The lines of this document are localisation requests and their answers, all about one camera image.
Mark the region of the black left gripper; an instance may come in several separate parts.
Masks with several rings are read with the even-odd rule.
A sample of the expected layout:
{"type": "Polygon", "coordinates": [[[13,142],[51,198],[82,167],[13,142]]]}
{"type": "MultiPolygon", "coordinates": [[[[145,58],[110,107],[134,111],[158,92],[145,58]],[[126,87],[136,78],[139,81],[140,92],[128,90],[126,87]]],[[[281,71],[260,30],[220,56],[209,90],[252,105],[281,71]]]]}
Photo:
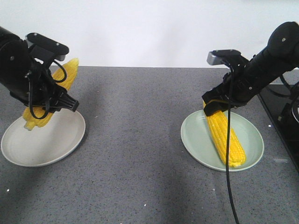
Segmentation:
{"type": "Polygon", "coordinates": [[[54,61],[59,67],[59,71],[63,73],[62,78],[54,78],[48,68],[36,60],[31,60],[32,65],[30,70],[25,75],[28,80],[28,102],[27,106],[33,112],[35,108],[42,109],[44,112],[60,111],[61,109],[68,109],[75,112],[78,108],[78,101],[72,98],[67,92],[61,92],[58,98],[54,98],[53,89],[55,83],[61,83],[66,79],[66,71],[60,63],[54,61]]]}

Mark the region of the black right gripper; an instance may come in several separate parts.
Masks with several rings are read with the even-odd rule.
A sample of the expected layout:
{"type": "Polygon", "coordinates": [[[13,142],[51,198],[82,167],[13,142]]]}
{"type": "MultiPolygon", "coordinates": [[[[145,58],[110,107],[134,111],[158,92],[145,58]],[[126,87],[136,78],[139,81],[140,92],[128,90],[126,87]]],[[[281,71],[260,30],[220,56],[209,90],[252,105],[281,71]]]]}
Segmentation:
{"type": "Polygon", "coordinates": [[[227,73],[221,84],[202,95],[204,113],[212,116],[228,108],[246,105],[259,93],[259,69],[242,67],[227,73]]]}

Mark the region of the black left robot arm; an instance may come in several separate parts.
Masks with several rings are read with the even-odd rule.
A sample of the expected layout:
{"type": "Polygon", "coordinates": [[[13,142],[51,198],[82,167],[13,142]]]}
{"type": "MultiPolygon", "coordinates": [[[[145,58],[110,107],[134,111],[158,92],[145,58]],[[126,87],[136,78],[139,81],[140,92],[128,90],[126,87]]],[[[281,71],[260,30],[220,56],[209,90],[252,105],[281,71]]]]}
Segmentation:
{"type": "Polygon", "coordinates": [[[50,66],[65,59],[69,48],[39,33],[29,33],[23,40],[14,33],[0,29],[0,83],[10,95],[21,101],[34,114],[41,108],[45,114],[69,109],[76,111],[79,102],[60,83],[68,74],[61,67],[62,78],[55,78],[50,66]]]}

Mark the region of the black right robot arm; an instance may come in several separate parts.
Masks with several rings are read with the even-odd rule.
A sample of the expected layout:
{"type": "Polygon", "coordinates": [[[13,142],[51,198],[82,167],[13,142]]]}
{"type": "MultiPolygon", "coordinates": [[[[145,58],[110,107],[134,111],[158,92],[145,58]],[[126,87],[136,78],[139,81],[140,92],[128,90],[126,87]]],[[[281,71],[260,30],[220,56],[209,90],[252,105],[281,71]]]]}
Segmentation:
{"type": "Polygon", "coordinates": [[[250,60],[235,49],[226,49],[210,51],[207,62],[226,65],[230,72],[218,86],[202,96],[205,114],[211,116],[244,106],[280,75],[298,67],[299,24],[289,21],[278,26],[267,46],[250,60]]]}

